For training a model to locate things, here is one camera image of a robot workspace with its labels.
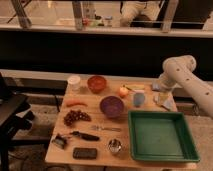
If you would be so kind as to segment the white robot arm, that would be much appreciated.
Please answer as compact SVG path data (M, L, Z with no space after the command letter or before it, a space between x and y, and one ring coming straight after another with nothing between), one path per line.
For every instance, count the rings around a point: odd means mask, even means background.
M172 91L179 84L195 102L213 119L213 87L193 74L196 60L191 55L167 58L163 73L158 78L161 91Z

